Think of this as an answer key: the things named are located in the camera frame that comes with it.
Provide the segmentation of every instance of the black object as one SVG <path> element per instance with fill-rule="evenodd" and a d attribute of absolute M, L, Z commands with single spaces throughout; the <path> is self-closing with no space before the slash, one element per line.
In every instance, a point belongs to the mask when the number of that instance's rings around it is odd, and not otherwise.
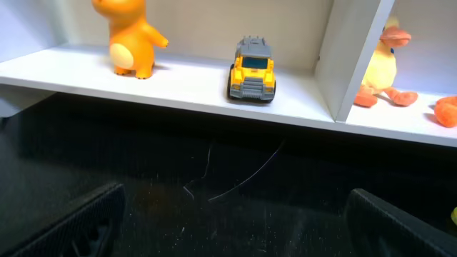
<path fill-rule="evenodd" d="M 457 256 L 457 238 L 363 189 L 352 190 L 345 219 L 358 256 Z"/>
<path fill-rule="evenodd" d="M 55 215 L 10 233 L 0 242 L 0 256 L 109 256 L 124 209 L 124 186 L 106 184 L 72 201 Z"/>

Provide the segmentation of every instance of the toy truck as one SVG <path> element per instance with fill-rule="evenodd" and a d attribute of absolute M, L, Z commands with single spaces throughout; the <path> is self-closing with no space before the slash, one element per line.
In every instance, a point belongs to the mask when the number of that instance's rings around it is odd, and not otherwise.
<path fill-rule="evenodd" d="M 230 67 L 229 99 L 256 99 L 270 103 L 276 93 L 271 47 L 265 39 L 244 37 L 236 47 L 235 63 Z"/>

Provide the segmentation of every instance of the yellow stuffed duck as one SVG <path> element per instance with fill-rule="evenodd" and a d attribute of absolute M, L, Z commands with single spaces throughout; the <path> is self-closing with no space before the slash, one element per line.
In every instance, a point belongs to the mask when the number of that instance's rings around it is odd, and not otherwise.
<path fill-rule="evenodd" d="M 405 46 L 410 40 L 411 35 L 399 29 L 398 20 L 389 18 L 366 69 L 360 90 L 354 101 L 356 105 L 372 107 L 378 102 L 378 98 L 374 95 L 382 92 L 385 92 L 398 106 L 409 106 L 417 100 L 417 93 L 402 93 L 392 87 L 397 74 L 393 48 Z"/>

